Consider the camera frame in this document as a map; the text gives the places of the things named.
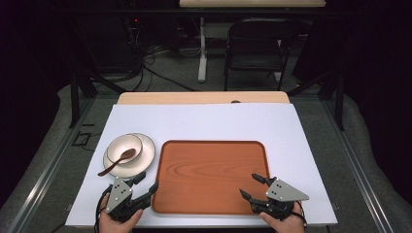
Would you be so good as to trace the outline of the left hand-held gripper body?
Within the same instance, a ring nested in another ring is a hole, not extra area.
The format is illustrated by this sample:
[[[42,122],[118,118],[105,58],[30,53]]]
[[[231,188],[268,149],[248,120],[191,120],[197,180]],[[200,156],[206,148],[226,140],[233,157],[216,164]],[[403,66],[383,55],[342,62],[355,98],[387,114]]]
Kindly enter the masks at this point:
[[[136,199],[132,199],[133,185],[133,180],[115,180],[105,208],[105,212],[111,219],[126,222],[138,210],[145,210],[151,206],[152,195],[149,192]]]

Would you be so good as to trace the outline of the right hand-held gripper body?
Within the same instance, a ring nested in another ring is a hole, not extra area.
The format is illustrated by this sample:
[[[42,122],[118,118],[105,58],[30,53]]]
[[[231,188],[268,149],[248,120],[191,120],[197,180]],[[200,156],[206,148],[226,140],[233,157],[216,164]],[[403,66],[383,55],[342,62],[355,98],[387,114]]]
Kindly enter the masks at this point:
[[[271,178],[271,186],[265,192],[267,200],[255,199],[250,203],[255,214],[267,213],[270,216],[283,220],[293,215],[293,205],[295,202],[309,200],[309,196],[292,185],[280,180]]]

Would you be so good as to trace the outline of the person's right hand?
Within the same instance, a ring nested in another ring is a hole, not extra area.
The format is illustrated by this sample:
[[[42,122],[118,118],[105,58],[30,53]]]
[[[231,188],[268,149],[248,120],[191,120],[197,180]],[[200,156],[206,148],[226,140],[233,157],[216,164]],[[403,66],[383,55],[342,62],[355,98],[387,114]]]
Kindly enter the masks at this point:
[[[277,233],[305,233],[305,223],[301,218],[302,208],[300,202],[293,205],[293,215],[279,220],[267,213],[260,213],[259,216]]]

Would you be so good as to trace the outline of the white plate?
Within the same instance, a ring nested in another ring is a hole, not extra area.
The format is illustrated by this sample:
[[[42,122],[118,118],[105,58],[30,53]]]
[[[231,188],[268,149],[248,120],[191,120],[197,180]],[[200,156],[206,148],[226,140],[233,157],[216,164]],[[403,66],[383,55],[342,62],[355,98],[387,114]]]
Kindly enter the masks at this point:
[[[145,134],[131,133],[136,135],[143,143],[143,151],[141,155],[130,163],[118,164],[110,174],[114,177],[129,178],[146,170],[155,158],[155,143]],[[112,164],[105,159],[106,151],[103,155],[103,166],[107,168]]]

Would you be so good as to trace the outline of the brown wooden spoon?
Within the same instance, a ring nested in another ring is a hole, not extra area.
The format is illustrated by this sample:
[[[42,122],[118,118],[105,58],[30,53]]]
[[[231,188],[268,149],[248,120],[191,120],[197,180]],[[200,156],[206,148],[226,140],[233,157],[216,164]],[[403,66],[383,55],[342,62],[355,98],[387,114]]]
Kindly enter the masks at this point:
[[[105,176],[106,174],[111,172],[120,162],[133,157],[135,153],[136,153],[136,149],[129,149],[129,150],[124,151],[115,162],[113,162],[110,166],[105,168],[103,171],[99,172],[98,176],[99,177]]]

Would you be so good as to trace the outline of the white bowl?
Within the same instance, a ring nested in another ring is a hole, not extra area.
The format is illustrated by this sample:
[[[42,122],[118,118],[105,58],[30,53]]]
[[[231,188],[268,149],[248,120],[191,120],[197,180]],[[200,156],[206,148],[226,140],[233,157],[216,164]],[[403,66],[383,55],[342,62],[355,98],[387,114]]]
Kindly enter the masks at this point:
[[[110,145],[106,148],[105,159],[109,162],[114,163],[120,156],[127,150],[134,149],[134,153],[122,160],[120,164],[130,163],[131,161],[138,158],[143,151],[142,141],[134,134],[126,134],[118,136]]]

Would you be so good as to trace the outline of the brown wooden tray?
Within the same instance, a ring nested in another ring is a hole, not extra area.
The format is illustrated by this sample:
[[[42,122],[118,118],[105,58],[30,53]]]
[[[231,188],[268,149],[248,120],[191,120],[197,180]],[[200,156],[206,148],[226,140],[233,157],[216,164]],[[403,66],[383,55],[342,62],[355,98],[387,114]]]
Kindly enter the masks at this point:
[[[250,216],[240,191],[257,199],[266,191],[253,174],[269,175],[258,141],[168,141],[159,157],[152,208],[159,214]]]

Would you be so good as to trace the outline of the white table mat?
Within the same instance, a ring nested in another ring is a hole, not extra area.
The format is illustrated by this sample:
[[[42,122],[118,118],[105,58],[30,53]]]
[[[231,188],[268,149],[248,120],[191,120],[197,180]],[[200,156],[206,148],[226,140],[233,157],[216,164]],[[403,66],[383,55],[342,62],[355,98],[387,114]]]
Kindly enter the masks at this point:
[[[269,175],[309,196],[303,203],[310,226],[337,222],[325,186],[292,104],[116,105],[67,218],[68,226],[91,227],[98,199],[111,177],[100,178],[107,146],[126,133],[143,133],[155,150],[169,140],[248,140],[266,148]]]

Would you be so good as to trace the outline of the light wooden table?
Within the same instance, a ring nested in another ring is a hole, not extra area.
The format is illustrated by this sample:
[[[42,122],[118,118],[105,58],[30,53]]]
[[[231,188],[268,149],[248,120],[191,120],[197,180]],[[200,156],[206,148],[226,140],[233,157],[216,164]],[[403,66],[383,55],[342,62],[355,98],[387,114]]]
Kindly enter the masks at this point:
[[[290,103],[283,91],[125,92],[119,105],[183,105],[226,103]]]

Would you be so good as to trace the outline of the black metal stand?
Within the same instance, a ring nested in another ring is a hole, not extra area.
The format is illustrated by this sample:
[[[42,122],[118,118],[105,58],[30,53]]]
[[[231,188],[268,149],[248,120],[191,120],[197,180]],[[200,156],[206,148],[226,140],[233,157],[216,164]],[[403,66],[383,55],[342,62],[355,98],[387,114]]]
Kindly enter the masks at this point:
[[[318,98],[320,100],[329,100],[332,97],[332,94],[335,94],[334,121],[338,128],[341,131],[344,131],[343,103],[345,78],[341,72],[335,70],[327,71],[317,78],[288,91],[287,95],[295,96],[313,86],[315,83],[322,83],[321,89],[318,93]]]
[[[110,82],[109,80],[98,75],[96,72],[92,72],[86,68],[75,68],[70,78],[70,97],[72,111],[70,123],[71,128],[73,128],[78,123],[81,116],[79,91],[81,91],[87,99],[93,99],[97,96],[97,90],[92,84],[92,81],[98,81],[99,83],[102,83],[103,85],[109,87],[118,94],[125,92],[124,88]]]

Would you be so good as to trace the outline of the white desk leg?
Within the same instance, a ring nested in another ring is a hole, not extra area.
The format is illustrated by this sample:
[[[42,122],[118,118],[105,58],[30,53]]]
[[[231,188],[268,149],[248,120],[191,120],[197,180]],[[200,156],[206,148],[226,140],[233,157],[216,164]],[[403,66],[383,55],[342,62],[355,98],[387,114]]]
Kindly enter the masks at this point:
[[[206,69],[207,69],[207,52],[206,52],[206,38],[205,38],[205,23],[204,18],[200,19],[199,23],[199,35],[200,35],[200,57],[199,57],[199,69],[197,80],[200,83],[206,81]]]

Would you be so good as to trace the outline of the black folding chair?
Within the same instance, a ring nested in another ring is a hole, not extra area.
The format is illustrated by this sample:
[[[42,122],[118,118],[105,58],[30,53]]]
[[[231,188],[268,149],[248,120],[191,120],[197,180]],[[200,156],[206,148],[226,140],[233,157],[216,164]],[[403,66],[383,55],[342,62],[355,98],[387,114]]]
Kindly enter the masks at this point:
[[[298,32],[298,26],[284,18],[245,18],[233,23],[227,32],[224,89],[230,71],[245,71],[279,73],[280,90]]]

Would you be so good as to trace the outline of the dark device with red light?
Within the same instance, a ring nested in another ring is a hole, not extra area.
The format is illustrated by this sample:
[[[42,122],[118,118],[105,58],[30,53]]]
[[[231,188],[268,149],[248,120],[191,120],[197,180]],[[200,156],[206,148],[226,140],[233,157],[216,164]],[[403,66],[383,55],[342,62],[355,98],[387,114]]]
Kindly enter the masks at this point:
[[[132,34],[136,37],[139,36],[141,32],[141,24],[140,24],[140,18],[139,17],[133,17],[131,20],[131,31]]]

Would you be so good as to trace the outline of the black metal crossbar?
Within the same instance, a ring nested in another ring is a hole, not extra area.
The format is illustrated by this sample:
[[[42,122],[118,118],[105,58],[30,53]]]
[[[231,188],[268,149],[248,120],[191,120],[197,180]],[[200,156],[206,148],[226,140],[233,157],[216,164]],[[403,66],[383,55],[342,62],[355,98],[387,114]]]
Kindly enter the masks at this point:
[[[52,13],[69,15],[170,15],[178,17],[210,16],[292,16],[292,17],[343,17],[357,16],[360,11],[335,11],[328,9],[169,9],[169,10],[68,10],[53,9]]]

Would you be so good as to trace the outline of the grey metal floor rail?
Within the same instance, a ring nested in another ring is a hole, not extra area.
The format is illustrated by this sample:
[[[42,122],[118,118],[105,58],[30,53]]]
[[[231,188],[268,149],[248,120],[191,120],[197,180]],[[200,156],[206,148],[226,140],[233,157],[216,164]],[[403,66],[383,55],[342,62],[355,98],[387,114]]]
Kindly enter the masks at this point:
[[[394,233],[382,205],[378,200],[363,168],[361,167],[358,157],[349,141],[349,138],[347,137],[346,131],[339,126],[335,120],[334,105],[328,101],[323,101],[322,106],[326,111],[328,119],[332,122],[334,130],[343,146],[348,166],[355,182],[357,183],[362,199],[373,218],[375,226],[377,227],[379,233]]]
[[[65,154],[94,102],[94,99],[89,98],[81,101],[80,115],[71,127],[71,100],[67,97],[60,98],[59,109],[42,144],[5,206],[0,210],[2,233],[23,233],[26,230],[45,200]]]

